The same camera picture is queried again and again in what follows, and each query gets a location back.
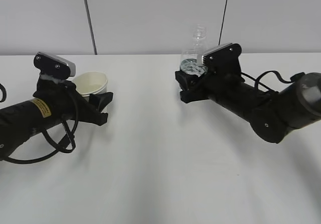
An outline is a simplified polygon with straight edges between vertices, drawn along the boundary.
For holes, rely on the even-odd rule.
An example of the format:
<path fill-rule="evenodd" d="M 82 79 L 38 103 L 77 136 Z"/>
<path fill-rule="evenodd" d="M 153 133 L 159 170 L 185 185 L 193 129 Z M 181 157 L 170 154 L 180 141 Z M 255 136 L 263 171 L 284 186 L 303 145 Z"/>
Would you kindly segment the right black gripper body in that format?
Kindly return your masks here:
<path fill-rule="evenodd" d="M 211 95 L 222 94 L 233 84 L 241 82 L 241 67 L 238 59 L 221 63 L 214 68 L 207 68 L 203 78 L 203 89 L 198 91 L 180 91 L 184 103 L 207 100 Z"/>

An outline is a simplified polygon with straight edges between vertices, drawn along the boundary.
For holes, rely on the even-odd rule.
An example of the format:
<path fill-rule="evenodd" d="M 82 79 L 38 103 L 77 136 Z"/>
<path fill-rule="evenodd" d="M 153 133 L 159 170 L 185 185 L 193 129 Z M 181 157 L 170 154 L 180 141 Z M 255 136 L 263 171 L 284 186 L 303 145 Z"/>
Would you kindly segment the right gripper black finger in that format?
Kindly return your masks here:
<path fill-rule="evenodd" d="M 181 70 L 175 72 L 175 79 L 183 91 L 198 91 L 203 89 L 203 78 L 204 74 L 197 76 L 187 74 Z"/>

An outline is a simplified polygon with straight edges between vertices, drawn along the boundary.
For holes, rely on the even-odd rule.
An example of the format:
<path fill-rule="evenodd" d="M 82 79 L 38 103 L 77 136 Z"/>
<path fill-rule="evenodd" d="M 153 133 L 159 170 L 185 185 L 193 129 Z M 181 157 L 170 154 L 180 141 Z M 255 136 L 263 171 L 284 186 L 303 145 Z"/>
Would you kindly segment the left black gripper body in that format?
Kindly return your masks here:
<path fill-rule="evenodd" d="M 52 116 L 56 119 L 76 120 L 98 126 L 107 123 L 108 114 L 98 112 L 96 109 L 86 111 L 77 104 L 76 85 L 64 80 L 54 83 L 51 80 L 39 79 L 33 97 L 43 100 L 49 107 Z"/>

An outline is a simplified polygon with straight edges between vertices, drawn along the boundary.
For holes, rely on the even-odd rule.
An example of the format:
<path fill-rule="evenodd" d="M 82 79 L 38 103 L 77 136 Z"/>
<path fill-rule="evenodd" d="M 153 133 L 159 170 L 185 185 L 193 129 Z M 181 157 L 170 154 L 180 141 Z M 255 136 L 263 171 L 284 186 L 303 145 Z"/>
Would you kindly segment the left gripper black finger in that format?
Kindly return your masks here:
<path fill-rule="evenodd" d="M 100 113 L 109 103 L 112 102 L 112 100 L 113 100 L 113 92 L 89 95 L 89 103 L 93 105 L 96 108 L 96 110 Z"/>

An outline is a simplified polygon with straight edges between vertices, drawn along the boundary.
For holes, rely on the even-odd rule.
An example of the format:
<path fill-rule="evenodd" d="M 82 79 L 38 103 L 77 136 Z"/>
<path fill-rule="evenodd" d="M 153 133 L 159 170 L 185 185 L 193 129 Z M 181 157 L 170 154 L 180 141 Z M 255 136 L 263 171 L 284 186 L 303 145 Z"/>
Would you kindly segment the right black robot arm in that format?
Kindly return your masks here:
<path fill-rule="evenodd" d="M 210 99 L 247 121 L 263 140 L 280 143 L 294 130 L 320 120 L 320 73 L 298 73 L 281 92 L 259 90 L 242 78 L 238 59 L 214 63 L 201 76 L 179 70 L 184 103 Z"/>

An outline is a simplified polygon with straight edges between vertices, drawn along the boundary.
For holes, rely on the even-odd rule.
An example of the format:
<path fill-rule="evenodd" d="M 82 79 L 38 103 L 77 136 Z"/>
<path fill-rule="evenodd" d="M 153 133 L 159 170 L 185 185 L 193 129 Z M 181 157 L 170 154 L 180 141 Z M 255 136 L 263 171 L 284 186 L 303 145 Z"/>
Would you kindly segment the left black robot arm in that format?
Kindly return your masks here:
<path fill-rule="evenodd" d="M 102 126 L 108 114 L 103 109 L 113 93 L 90 94 L 86 100 L 70 81 L 39 80 L 33 98 L 1 109 L 1 160 L 14 164 L 45 161 L 57 153 L 76 148 L 75 132 L 80 122 Z M 54 151 L 43 157 L 19 160 L 11 154 L 31 137 L 42 134 Z"/>

